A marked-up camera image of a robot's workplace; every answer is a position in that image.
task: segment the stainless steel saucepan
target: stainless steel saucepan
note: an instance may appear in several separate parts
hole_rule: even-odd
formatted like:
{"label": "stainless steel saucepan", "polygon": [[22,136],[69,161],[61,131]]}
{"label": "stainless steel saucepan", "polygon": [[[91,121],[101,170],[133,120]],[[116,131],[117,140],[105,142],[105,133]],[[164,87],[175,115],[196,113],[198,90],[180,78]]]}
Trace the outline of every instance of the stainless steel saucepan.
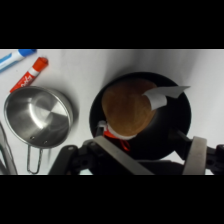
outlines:
{"label": "stainless steel saucepan", "polygon": [[[71,130],[71,104],[56,90],[24,87],[9,95],[4,111],[11,131],[28,144],[28,172],[38,174],[43,149],[51,149],[62,144]],[[30,170],[31,146],[40,149],[36,172]]]}

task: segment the white surface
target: white surface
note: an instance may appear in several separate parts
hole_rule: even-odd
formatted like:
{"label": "white surface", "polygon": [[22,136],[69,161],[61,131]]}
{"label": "white surface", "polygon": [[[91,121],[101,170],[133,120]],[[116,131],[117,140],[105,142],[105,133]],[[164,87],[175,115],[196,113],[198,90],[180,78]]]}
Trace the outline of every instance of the white surface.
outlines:
{"label": "white surface", "polygon": [[[0,50],[0,58],[14,50],[16,49]],[[188,137],[196,135],[207,138],[211,147],[224,142],[224,50],[39,49],[36,54],[0,74],[0,120],[13,150],[19,174],[27,174],[27,146],[7,127],[3,107],[10,89],[33,65],[38,56],[47,57],[49,66],[38,76],[33,85],[61,91],[79,111],[79,118],[66,142],[51,151],[44,151],[40,174],[49,172],[63,146],[68,144],[81,146],[83,141],[92,138],[89,129],[89,111],[95,96],[110,80],[129,72],[156,72],[173,79],[179,85],[191,86],[186,90],[193,114]],[[38,151],[32,150],[33,170],[36,169]],[[176,153],[170,155],[168,159],[181,162]]]}

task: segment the pan handle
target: pan handle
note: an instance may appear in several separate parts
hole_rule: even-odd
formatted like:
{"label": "pan handle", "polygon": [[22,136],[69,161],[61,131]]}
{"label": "pan handle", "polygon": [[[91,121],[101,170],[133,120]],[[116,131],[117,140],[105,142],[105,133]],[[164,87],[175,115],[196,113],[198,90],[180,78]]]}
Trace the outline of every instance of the pan handle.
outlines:
{"label": "pan handle", "polygon": [[40,171],[40,165],[41,165],[41,161],[42,161],[43,149],[40,149],[38,167],[37,167],[37,171],[35,173],[30,170],[30,152],[31,152],[31,146],[29,145],[28,146],[28,156],[27,156],[27,171],[30,174],[37,175],[39,173],[39,171]]}

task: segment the round bun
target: round bun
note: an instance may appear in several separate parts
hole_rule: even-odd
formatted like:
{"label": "round bun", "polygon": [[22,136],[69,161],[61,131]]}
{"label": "round bun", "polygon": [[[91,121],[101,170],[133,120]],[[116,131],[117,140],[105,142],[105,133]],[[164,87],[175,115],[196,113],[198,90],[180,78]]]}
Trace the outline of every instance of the round bun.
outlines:
{"label": "round bun", "polygon": [[122,136],[133,136],[143,131],[156,111],[143,94],[157,86],[145,79],[130,79],[107,88],[102,107],[107,122]]}

